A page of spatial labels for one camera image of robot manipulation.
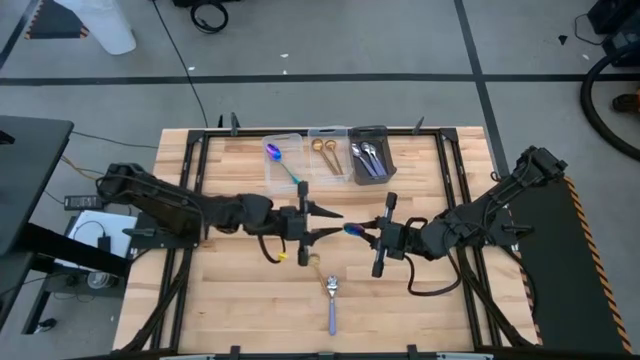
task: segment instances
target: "wooden tabletop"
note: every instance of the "wooden tabletop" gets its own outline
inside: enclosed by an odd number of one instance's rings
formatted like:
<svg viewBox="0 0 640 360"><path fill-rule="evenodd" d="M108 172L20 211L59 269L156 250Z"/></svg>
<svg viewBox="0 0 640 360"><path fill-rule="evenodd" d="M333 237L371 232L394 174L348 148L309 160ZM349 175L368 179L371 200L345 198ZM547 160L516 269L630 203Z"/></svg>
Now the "wooden tabletop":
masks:
<svg viewBox="0 0 640 360"><path fill-rule="evenodd" d="M164 130L153 169L158 178L178 184L187 132ZM483 128L460 127L458 135L475 199L493 185L489 176L493 170L491 156ZM389 144L398 172L388 184L323 186L311 181L310 199L350 222L381 215L389 191L398 194L396 222L405 222L411 216L431 219L446 209L433 137L389 137ZM446 149L449 168L455 174L451 148ZM196 149L194 162L198 153ZM190 187L196 166L191 169ZM457 181L453 183L460 204ZM261 139L211 140L203 193L266 194ZM271 197L275 207L295 204L294 195ZM341 226L344 221L312 217L310 226ZM267 247L276 256L279 239L268 239ZM323 276L336 275L340 281L336 298L338 330L335 336L329 336L326 293L312 267L296 264L296 248L289 243L290 258L273 265L265 260L254 237L241 231L225 235L212 229L209 239L194 252L180 353L228 353L232 345L240 345L243 353L404 352L407 344L417 344L419 351L473 348L462 287L436 297L412 296L406 289L408 264L392 259L386 260L381 279L372 278L374 252L364 241L344 233L323 238L312 248L321 258ZM152 250L134 264L114 348L128 343L155 307L165 253ZM498 249L486 248L484 256L496 303L521 334L536 343L517 264ZM416 258L414 262L416 289L434 290L455 279L446 258L433 262ZM478 309L487 342L482 305ZM170 316L165 319L163 345L168 344L172 312L169 309Z"/></svg>

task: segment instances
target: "purple spoon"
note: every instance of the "purple spoon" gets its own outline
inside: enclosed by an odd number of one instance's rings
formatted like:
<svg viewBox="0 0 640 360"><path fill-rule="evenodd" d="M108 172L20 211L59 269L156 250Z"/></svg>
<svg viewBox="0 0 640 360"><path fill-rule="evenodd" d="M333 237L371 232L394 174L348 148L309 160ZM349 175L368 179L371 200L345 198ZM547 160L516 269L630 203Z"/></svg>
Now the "purple spoon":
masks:
<svg viewBox="0 0 640 360"><path fill-rule="evenodd" d="M298 185L300 183L300 179L298 179L295 175L293 175L291 171L289 171L289 169L287 169L287 167L284 165L284 163L282 162L282 152L280 152L280 149L278 149L278 147L273 144L267 144L266 150L267 150L267 154L269 154L269 158L277 162L278 164L282 165L282 167L291 176L291 180L293 180L293 183Z"/></svg>

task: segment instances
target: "gray floor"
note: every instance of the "gray floor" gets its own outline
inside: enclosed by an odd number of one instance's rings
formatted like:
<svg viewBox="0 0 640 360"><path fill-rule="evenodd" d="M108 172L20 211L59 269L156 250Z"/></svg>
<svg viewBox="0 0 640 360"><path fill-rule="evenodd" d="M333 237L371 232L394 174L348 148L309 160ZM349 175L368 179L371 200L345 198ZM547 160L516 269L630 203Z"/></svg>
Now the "gray floor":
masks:
<svg viewBox="0 0 640 360"><path fill-rule="evenodd" d="M0 69L2 78L176 77L183 69L153 6L121 1L138 48L110 56L93 38L26 40L22 36ZM592 0L464 0L480 65L487 74L580 74L604 53L573 37L573 18ZM27 7L0 0L0 47ZM470 74L453 1L446 0L244 0L228 4L223 33L196 31L188 11L158 3L185 63L196 76L288 74ZM591 33L581 22L585 36ZM565 45L559 35L569 36ZM607 69L607 72L628 70ZM613 114L612 96L635 91L633 83L600 83L596 102L609 125L640 145L637 117ZM586 123L578 83L488 83L490 100L509 163L529 144L548 147L569 163L600 249L616 300L636 351L640 243L634 231L640 211L640 167L612 150ZM485 126L473 82L375 81L197 84L209 122L234 111L243 126L330 124ZM0 86L0 114L72 120L76 130L121 141L157 144L163 128L202 127L189 85ZM155 152L72 136L65 153L76 164L103 170L115 161L151 169ZM93 183L60 164L48 191L93 192ZM114 207L113 212L125 212ZM63 231L71 213L43 197L32 221ZM108 351L120 311L118 300L89 304L52 300L46 315L54 330L21 336L19 329L37 284L25 287L0 333L8 358L61 359Z"/></svg>

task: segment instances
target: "utensil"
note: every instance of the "utensil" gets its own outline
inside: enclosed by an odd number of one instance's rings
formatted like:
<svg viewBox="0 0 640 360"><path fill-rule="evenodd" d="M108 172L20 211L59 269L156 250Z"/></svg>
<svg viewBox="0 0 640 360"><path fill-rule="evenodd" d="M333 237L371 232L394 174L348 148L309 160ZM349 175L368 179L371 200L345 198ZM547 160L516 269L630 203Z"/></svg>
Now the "utensil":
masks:
<svg viewBox="0 0 640 360"><path fill-rule="evenodd" d="M384 170L384 166L382 166L382 163L380 162L380 160L378 159L378 156L376 155L376 147L369 144L368 142L363 142L362 145L360 146L362 146L362 150L364 152L369 154L369 158L371 158L371 164L373 164L373 167L374 169L376 169L376 172L378 173L378 175L386 176L387 172Z"/></svg>
<svg viewBox="0 0 640 360"><path fill-rule="evenodd" d="M266 150L267 150L267 154L269 155L269 158L272 161L275 161L278 164L282 165L282 167L287 171L289 176L291 176L291 180L293 180L293 183L298 185L300 183L300 179L298 179L295 175L293 175L291 171L289 171L287 166L282 162L282 152L280 152L280 149L278 149L278 147L273 144L267 144Z"/></svg>
<svg viewBox="0 0 640 360"><path fill-rule="evenodd" d="M322 140L320 139L315 139L311 142L311 147L313 148L313 150L315 150L317 153L319 153L320 155L322 155L322 158L324 159L324 162L327 163L327 166L329 167L329 169L331 170L331 173L333 173L333 175L339 175L338 174L338 170L336 170L336 168L333 167L333 164L331 163L331 161L329 161L329 158L327 157L327 154L324 153L324 151L322 151L322 148L324 147L324 145L322 144Z"/></svg>
<svg viewBox="0 0 640 360"><path fill-rule="evenodd" d="M336 291L338 291L338 278L335 275L327 279L327 291L329 292L329 335L336 334Z"/></svg>
<svg viewBox="0 0 640 360"><path fill-rule="evenodd" d="M324 146L331 150L331 152L333 153L333 159L336 161L336 168L338 170L338 174L340 175L344 175L344 172L342 171L342 166L340 166L340 161L338 160L338 156L336 155L336 146L338 146L338 143L336 143L335 140L327 140L324 143Z"/></svg>
<svg viewBox="0 0 640 360"><path fill-rule="evenodd" d="M378 176L376 171L373 170L373 168L371 167L371 165L369 165L367 160L365 160L362 157L362 151L360 151L360 148L358 147L358 144L356 144L356 143L352 143L351 144L351 153L353 154L353 156L355 156L358 159L360 159L360 161L362 162L362 165L364 165L364 167L367 169L367 172L369 173L369 176Z"/></svg>

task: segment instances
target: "gold spoon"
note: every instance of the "gold spoon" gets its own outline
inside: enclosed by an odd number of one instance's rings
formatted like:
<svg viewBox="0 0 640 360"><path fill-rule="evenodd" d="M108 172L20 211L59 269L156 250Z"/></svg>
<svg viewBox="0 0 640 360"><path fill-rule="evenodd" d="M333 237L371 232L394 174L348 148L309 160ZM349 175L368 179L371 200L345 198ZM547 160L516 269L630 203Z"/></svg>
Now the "gold spoon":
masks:
<svg viewBox="0 0 640 360"><path fill-rule="evenodd" d="M338 144L336 143L335 140L327 140L324 143L324 146L331 150L331 152L333 153L333 159L336 161L336 167L338 170L338 174L339 175L344 175L344 173L342 172L342 166L340 166L340 161L338 160L338 156L336 155L336 146L338 146Z"/></svg>
<svg viewBox="0 0 640 360"><path fill-rule="evenodd" d="M327 158L327 154L325 154L324 151L322 151L322 147L323 147L322 140L320 139L313 140L311 142L311 147L313 148L313 150L315 150L316 152L320 153L320 155L322 155L322 158L324 159L324 162L327 163L327 166L331 170L331 173L333 173L333 175L338 175L336 168L333 167L333 164L331 163L331 161L329 161L329 158Z"/></svg>

